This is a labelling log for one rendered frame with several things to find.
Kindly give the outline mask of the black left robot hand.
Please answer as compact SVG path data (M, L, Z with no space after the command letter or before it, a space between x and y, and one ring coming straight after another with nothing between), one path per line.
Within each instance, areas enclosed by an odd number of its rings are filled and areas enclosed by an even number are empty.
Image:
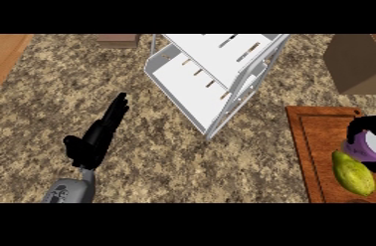
M75 167L93 170L102 164L113 134L128 109L127 94L119 93L103 117L94 121L84 136L68 135L63 138L66 155L74 160L72 165Z

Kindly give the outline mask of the brown wooden cutting board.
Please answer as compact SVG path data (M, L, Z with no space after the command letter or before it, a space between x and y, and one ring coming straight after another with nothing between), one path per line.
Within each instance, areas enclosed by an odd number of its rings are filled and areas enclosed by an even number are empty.
M358 108L284 108L311 203L376 203L376 192L364 197L338 183L332 169L332 152L341 149L346 127L361 116Z

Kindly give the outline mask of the small brown block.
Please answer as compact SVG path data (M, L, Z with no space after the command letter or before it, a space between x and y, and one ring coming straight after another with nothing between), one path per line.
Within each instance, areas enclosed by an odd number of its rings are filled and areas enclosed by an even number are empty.
M139 34L100 34L97 38L103 48L136 48L139 41Z

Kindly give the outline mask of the green pear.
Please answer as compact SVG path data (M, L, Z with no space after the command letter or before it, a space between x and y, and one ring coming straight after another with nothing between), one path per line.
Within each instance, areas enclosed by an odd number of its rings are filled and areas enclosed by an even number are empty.
M341 186L354 194L369 196L376 190L376 181L366 165L345 152L332 152L332 169Z

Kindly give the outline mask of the brown box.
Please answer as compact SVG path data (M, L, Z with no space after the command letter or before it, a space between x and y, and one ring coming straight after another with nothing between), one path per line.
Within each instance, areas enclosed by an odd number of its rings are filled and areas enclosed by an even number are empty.
M341 95L376 95L376 34L336 34L323 60Z

